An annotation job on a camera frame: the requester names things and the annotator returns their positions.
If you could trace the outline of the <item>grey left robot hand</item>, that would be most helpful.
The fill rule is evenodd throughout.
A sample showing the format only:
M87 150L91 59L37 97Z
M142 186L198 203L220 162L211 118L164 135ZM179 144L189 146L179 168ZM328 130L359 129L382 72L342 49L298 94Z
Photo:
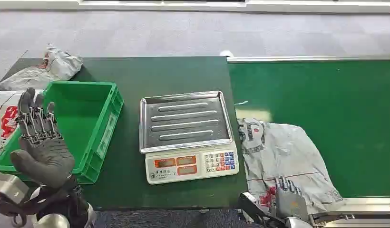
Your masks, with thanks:
M61 187L71 176L75 159L59 132L54 102L43 109L44 96L29 87L18 101L16 123L20 148L10 154L15 169L33 181Z

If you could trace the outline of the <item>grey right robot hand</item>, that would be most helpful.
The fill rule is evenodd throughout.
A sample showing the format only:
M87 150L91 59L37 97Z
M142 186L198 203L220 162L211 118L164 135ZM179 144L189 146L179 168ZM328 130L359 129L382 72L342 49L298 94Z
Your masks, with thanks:
M275 185L276 216L282 219L296 217L308 222L307 204L300 188L284 176L275 178Z

